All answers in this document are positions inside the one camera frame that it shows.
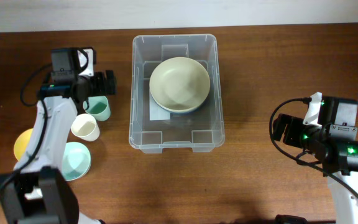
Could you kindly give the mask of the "green cup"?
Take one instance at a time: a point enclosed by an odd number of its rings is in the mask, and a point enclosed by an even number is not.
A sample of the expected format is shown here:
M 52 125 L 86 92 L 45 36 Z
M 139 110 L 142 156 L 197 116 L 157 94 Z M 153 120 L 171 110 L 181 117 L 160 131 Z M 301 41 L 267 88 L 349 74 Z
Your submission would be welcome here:
M 83 109 L 97 121 L 106 121 L 111 115 L 109 101 L 106 96 L 89 97 L 83 102 Z

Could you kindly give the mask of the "cream cup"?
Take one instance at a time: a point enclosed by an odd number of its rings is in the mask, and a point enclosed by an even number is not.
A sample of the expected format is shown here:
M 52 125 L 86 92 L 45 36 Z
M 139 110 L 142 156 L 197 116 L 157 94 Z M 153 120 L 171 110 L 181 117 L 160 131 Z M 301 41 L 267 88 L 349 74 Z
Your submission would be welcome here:
M 96 119 L 90 114 L 78 115 L 71 125 L 71 132 L 85 141 L 95 141 L 100 136 L 99 126 Z

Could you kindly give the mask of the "light green bowl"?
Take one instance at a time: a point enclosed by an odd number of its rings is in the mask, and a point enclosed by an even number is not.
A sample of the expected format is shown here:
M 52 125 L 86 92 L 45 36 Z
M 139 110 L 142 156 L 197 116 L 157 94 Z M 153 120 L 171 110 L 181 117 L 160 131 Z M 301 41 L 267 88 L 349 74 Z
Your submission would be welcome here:
M 83 177 L 91 167 L 89 149 L 80 142 L 68 142 L 65 146 L 62 163 L 62 176 L 66 181 Z

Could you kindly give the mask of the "yellow bowl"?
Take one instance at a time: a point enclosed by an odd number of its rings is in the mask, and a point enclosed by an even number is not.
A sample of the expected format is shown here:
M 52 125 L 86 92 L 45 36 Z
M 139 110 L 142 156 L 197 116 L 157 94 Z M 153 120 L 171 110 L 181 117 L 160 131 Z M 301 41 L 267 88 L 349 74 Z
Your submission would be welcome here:
M 33 129 L 28 129 L 21 133 L 14 143 L 14 156 L 19 161 L 24 155 Z

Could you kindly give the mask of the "beige bowl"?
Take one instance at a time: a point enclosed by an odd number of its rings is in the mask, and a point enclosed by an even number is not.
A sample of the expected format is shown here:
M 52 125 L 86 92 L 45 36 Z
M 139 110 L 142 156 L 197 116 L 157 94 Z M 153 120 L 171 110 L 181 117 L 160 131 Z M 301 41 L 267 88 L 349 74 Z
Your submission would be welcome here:
M 191 58 L 174 57 L 152 72 L 149 91 L 154 100 L 171 110 L 189 110 L 204 103 L 211 89 L 207 70 Z

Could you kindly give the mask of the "dark blue plate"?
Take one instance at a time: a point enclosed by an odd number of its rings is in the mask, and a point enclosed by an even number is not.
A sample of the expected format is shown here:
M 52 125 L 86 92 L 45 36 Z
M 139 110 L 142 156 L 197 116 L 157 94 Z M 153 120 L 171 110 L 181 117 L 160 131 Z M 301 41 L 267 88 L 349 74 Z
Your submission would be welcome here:
M 158 104 L 155 100 L 150 100 L 150 103 L 155 104 L 155 105 L 158 106 L 159 108 L 161 108 L 161 109 L 163 109 L 163 110 L 165 110 L 165 111 L 168 111 L 169 113 L 175 113 L 175 114 L 188 114 L 188 113 L 192 113 L 192 112 L 197 111 L 197 110 L 199 110 L 200 108 L 202 108 L 202 107 L 204 106 L 204 104 L 205 104 L 205 102 L 204 102 L 204 103 L 200 104 L 199 106 L 197 106 L 197 107 L 195 107 L 195 108 L 191 108 L 191 109 L 189 109 L 189 110 L 171 110 L 171 109 L 168 109 L 168 108 L 166 108 L 166 107 L 164 107 L 164 106 Z

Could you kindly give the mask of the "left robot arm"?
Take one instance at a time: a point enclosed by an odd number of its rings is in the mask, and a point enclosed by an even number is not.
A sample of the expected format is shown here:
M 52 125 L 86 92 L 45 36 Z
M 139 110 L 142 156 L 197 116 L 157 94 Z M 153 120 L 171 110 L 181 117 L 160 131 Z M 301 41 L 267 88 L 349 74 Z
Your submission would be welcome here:
M 116 78 L 112 70 L 93 70 L 92 47 L 53 49 L 51 59 L 25 153 L 11 173 L 0 174 L 0 204 L 8 223 L 102 223 L 80 212 L 62 164 L 78 109 L 90 97 L 115 94 Z

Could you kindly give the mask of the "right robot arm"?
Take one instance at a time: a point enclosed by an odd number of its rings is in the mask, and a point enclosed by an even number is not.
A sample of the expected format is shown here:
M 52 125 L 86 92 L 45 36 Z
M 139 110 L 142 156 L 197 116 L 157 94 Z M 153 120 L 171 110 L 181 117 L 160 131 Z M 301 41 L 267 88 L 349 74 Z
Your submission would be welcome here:
M 358 223 L 357 100 L 324 96 L 317 92 L 300 102 L 308 106 L 304 118 L 272 112 L 269 137 L 297 147 L 293 156 L 278 151 L 301 166 L 323 174 L 334 200 L 336 223 Z

